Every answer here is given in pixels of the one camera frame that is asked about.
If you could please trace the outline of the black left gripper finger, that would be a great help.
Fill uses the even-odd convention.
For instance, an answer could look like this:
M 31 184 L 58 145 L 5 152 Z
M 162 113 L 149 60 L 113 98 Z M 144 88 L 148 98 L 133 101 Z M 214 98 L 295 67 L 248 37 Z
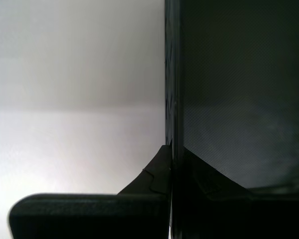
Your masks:
M 185 239 L 299 239 L 299 193 L 254 194 L 184 149 Z
M 166 239 L 172 150 L 162 146 L 115 195 L 35 194 L 9 213 L 15 239 Z

